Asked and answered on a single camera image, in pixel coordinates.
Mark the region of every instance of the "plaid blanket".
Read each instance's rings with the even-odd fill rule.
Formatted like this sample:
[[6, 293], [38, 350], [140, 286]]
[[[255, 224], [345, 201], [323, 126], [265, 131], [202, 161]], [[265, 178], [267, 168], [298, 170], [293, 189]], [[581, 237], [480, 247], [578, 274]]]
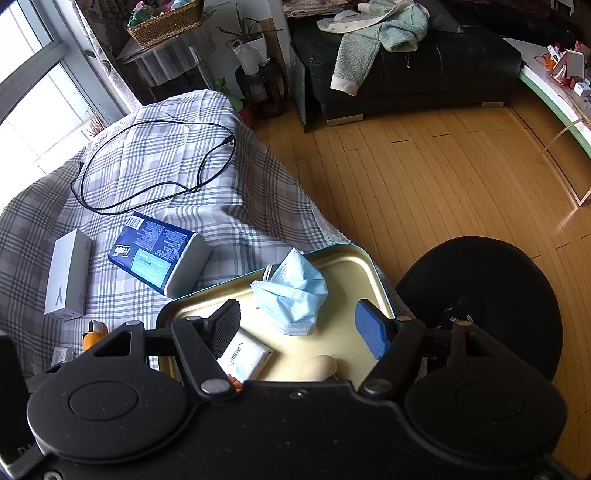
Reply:
[[[345, 240], [297, 180], [238, 119], [222, 94], [204, 90], [143, 107], [20, 193], [0, 216], [0, 329], [17, 344], [27, 376], [49, 367], [56, 345], [80, 352], [89, 319], [105, 322], [109, 330], [129, 319], [153, 328], [158, 312], [169, 301], [107, 259], [130, 213], [92, 213], [70, 191], [80, 162], [87, 163], [118, 131], [147, 119], [212, 122], [228, 127], [236, 137], [230, 166], [214, 181], [196, 193], [140, 210], [198, 232], [213, 248], [197, 289], [280, 262], [292, 246], [310, 251]], [[90, 164], [86, 200], [92, 206], [112, 205], [164, 180], [194, 186], [202, 158], [227, 135], [223, 129], [203, 125], [133, 127], [101, 149]], [[225, 145], [211, 155], [202, 178], [213, 176], [224, 165], [231, 148]], [[159, 187], [118, 209], [176, 191], [176, 186]], [[86, 315], [69, 322], [50, 320], [44, 318], [44, 302], [53, 245], [74, 228], [94, 240]]]

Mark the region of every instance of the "window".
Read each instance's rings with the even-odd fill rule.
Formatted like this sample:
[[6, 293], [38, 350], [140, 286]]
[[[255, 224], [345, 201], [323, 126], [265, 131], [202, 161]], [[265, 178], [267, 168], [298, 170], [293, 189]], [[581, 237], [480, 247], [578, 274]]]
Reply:
[[89, 140], [90, 117], [123, 117], [53, 0], [0, 14], [0, 208]]

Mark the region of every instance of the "clothing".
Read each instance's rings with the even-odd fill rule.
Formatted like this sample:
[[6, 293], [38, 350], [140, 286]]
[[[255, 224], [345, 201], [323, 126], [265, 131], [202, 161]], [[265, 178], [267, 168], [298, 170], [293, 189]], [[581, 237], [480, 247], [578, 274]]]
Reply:
[[380, 45], [391, 52], [415, 51], [428, 29], [428, 12], [411, 0], [370, 0], [358, 9], [360, 14], [341, 15], [335, 17], [336, 22], [318, 22], [321, 30], [347, 32], [340, 43], [330, 88], [351, 96], [357, 95]]
[[301, 18], [324, 14], [346, 4], [347, 0], [284, 0], [283, 11], [287, 17]]

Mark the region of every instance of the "wooden floor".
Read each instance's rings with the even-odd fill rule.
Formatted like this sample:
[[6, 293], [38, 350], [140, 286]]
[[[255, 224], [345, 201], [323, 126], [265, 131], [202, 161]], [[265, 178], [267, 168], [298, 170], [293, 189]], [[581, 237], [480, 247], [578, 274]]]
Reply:
[[[562, 125], [537, 97], [519, 92], [514, 110], [391, 113], [312, 134], [291, 110], [256, 132], [393, 285], [430, 248], [461, 235], [498, 238], [533, 259], [564, 324], [554, 383], [569, 418], [555, 455], [584, 477], [591, 472], [591, 206], [576, 207], [529, 128]], [[575, 170], [591, 178], [581, 151], [567, 133], [551, 154], [572, 162], [576, 152]]]

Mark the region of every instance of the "metal tray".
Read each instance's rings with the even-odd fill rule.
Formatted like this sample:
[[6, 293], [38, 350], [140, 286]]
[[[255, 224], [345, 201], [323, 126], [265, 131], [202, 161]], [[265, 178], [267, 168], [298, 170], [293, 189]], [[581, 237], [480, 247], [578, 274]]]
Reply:
[[[261, 280], [264, 269], [171, 301], [156, 319], [156, 327], [188, 315], [207, 317], [227, 299], [240, 302], [241, 327], [274, 350], [258, 380], [301, 381], [304, 364], [313, 356], [326, 354], [337, 360], [337, 376], [355, 387], [377, 360], [355, 329], [355, 305], [369, 299], [389, 318], [394, 312], [370, 256], [353, 244], [336, 244], [310, 252], [306, 258], [326, 279], [329, 295], [318, 313], [311, 335], [287, 336], [276, 330], [256, 304], [250, 288]], [[162, 372], [178, 378], [174, 357], [159, 357]]]

